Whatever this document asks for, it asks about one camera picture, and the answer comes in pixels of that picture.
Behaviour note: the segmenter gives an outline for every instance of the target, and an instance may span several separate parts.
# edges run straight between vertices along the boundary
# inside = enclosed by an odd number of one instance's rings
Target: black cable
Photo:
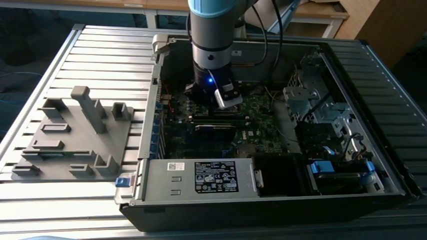
[[[328,92],[322,98],[318,100],[318,102],[316,103],[316,105],[308,110],[308,112],[305,113],[305,115],[301,117],[301,122],[304,122],[305,118],[308,118],[309,114],[312,114],[317,108],[321,106],[321,104],[326,101],[326,99],[330,97],[330,93]]]
[[[281,52],[281,45],[282,45],[282,23],[281,23],[281,17],[280,17],[280,12],[278,12],[278,7],[277,7],[277,3],[276,0],[270,0],[272,2],[272,6],[273,6],[273,11],[274,11],[274,15],[277,17],[277,22],[278,22],[278,50],[277,50],[277,55],[274,57],[274,61],[270,67],[270,71],[273,71],[277,67],[277,63],[278,63],[278,58],[280,58],[280,52]]]
[[[266,58],[266,53],[268,53],[268,39],[266,39],[266,32],[265,32],[265,28],[264,28],[264,24],[262,24],[262,20],[258,14],[258,11],[256,10],[254,6],[252,6],[252,10],[254,12],[258,24],[260,24],[260,29],[261,29],[261,34],[264,36],[264,55],[261,56],[261,59],[258,62],[256,63],[233,63],[232,66],[233,67],[254,67],[257,65],[260,65]]]
[[[360,133],[357,133],[357,132],[354,132],[353,134],[350,134],[349,135],[349,137],[348,137],[348,139],[346,139],[346,141],[345,141],[345,143],[344,143],[344,148],[341,149],[341,154],[340,154],[340,159],[342,160],[344,159],[344,157],[345,157],[345,152],[346,152],[346,149],[348,149],[348,146],[349,146],[349,142],[352,141],[352,139],[356,137],[356,136],[358,136],[360,135]]]
[[[352,158],[352,160],[357,160],[358,157],[361,156],[361,154],[364,154],[366,152],[366,146],[362,144],[361,140],[358,140],[358,145],[361,146],[361,150],[358,151],[358,153],[354,155],[354,157]]]
[[[188,36],[189,42],[192,42],[192,35],[189,34],[189,27],[190,27],[189,15],[190,13],[188,13],[188,16],[186,16],[185,29],[186,29],[186,36]]]

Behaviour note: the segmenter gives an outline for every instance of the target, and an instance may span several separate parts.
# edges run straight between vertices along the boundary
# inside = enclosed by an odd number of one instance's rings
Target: white label
[[[184,162],[168,162],[166,170],[168,171],[184,171],[185,163]]]
[[[140,4],[122,4],[125,7],[141,8],[142,5]]]
[[[241,51],[232,51],[230,56],[241,56]]]
[[[332,19],[345,19],[345,16],[330,16]]]

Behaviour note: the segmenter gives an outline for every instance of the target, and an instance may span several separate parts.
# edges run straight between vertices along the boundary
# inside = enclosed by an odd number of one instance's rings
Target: blue latch
[[[114,187],[116,188],[128,188],[128,187],[130,187],[130,178],[117,177],[114,179]]]
[[[310,165],[313,174],[332,174],[334,173],[330,161],[314,161]]]
[[[366,169],[368,169],[368,172],[374,172],[374,166],[373,166],[373,163],[370,161],[368,161],[365,163],[365,166],[366,166]]]
[[[326,151],[326,153],[329,154],[329,155],[334,155],[336,153],[334,153],[334,151],[328,147],[328,146],[322,146],[322,148],[325,149],[325,151]]]

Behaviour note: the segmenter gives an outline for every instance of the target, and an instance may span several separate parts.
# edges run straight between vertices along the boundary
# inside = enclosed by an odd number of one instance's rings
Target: aluminum extrusion table
[[[184,31],[149,30],[141,28],[76,25],[48,67],[44,77],[22,107],[21,113],[0,144],[0,239],[22,239],[34,236],[56,236],[72,239],[158,238],[172,237],[218,238],[282,236],[286,239],[394,239],[427,233],[427,201],[421,200],[401,209],[373,213],[348,223],[298,225],[282,228],[228,229],[196,232],[138,232],[124,218],[114,204],[113,182],[16,182],[12,168],[21,159],[21,151],[32,140],[44,113],[37,110],[44,98],[69,98],[74,85],[88,86],[90,97],[98,98],[104,106],[114,101],[134,108],[122,172],[136,170],[140,146],[141,123],[146,107],[146,93],[152,75],[152,38],[157,33],[185,34]],[[324,41],[348,71],[357,88],[376,104],[374,110],[388,125],[409,129],[412,118],[424,116],[413,105],[369,47],[353,40],[324,40],[321,38],[288,38],[289,40]],[[377,95],[372,91],[390,89]],[[389,104],[390,96],[404,99],[407,108]],[[427,142],[420,142],[407,164],[416,166],[423,159]],[[427,188],[427,169],[420,166],[413,173],[423,189]]]

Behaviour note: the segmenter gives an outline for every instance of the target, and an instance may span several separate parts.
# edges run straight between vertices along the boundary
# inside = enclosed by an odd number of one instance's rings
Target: gray post
[[[126,104],[124,102],[113,103],[110,113],[113,116],[113,120],[116,121],[129,121],[132,118]]]
[[[105,125],[101,120],[98,111],[94,108],[93,102],[89,98],[89,88],[86,86],[74,86],[70,92],[70,98],[80,104],[82,114],[89,121],[94,132],[101,134],[105,132]]]

